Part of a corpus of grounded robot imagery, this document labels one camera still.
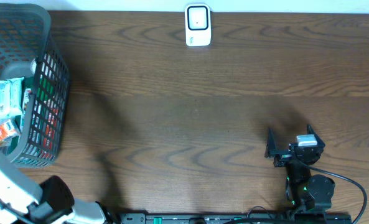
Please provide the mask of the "orange tissue pack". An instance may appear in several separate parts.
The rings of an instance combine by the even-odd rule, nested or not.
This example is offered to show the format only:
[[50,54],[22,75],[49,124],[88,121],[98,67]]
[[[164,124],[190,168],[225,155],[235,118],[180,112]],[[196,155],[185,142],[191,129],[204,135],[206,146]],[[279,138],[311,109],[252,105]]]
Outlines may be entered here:
[[0,146],[5,145],[14,137],[18,137],[20,135],[21,132],[17,127],[15,121],[7,119],[0,124]]

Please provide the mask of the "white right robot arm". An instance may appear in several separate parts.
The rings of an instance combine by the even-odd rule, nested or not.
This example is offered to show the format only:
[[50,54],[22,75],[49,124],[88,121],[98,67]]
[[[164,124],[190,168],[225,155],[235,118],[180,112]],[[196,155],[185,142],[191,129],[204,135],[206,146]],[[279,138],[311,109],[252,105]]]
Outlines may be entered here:
[[325,143],[311,125],[307,133],[296,137],[287,149],[279,149],[272,129],[268,129],[266,158],[273,159],[273,166],[286,170],[286,194],[297,213],[323,213],[332,206],[335,182],[324,175],[312,175],[310,166],[321,157]]

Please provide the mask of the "red snack wrapper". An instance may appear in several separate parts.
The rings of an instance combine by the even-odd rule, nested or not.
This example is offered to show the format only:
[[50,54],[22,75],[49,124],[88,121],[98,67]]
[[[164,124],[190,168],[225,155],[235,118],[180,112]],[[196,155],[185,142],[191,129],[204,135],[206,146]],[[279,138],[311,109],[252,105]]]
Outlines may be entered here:
[[42,140],[42,145],[45,147],[45,159],[52,159],[53,140],[55,137],[55,131],[58,125],[58,108],[52,108],[46,111],[47,121],[45,122],[45,137]]

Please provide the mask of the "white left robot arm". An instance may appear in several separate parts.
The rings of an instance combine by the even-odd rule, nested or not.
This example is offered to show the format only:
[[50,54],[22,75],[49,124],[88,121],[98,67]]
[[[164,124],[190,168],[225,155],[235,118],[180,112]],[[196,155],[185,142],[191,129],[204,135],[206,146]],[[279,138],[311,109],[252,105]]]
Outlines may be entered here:
[[121,223],[98,202],[74,198],[56,175],[38,184],[0,151],[0,223]]

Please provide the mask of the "light green wipes packet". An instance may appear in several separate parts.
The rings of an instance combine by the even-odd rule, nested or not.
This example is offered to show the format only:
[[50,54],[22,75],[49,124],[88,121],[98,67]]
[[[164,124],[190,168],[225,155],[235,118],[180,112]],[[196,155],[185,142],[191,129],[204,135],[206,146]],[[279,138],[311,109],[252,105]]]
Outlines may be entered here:
[[24,77],[0,80],[0,119],[23,115],[22,82]]

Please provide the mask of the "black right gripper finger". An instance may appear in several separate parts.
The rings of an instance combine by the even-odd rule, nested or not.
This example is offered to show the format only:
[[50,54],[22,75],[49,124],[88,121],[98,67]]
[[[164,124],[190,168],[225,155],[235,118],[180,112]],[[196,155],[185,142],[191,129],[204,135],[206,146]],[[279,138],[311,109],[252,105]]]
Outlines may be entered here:
[[265,158],[271,158],[276,155],[277,147],[274,140],[273,130],[271,128],[268,128],[268,138],[267,138],[267,144],[266,144],[266,150],[264,153]]
[[306,131],[308,135],[313,135],[317,143],[321,142],[321,138],[315,133],[315,131],[312,129],[312,126],[310,124],[306,125]]

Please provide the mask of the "large green 3M package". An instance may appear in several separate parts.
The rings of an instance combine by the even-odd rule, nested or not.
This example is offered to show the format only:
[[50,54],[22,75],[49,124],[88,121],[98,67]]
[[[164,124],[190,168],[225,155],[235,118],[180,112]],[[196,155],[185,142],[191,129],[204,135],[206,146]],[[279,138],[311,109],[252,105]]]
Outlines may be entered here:
[[23,115],[15,119],[18,122],[21,135],[14,137],[11,145],[6,148],[5,155],[9,157],[18,156],[19,159],[23,159],[25,156],[30,156],[45,159],[45,147],[42,145],[42,140],[45,137],[46,111],[52,108],[58,108],[59,112],[51,153],[55,157],[58,151],[58,138],[60,137],[61,128],[61,109],[58,105],[60,95],[50,80],[41,78],[39,81],[40,87],[38,88],[29,86],[32,81],[33,79],[31,78],[24,80],[22,96]]

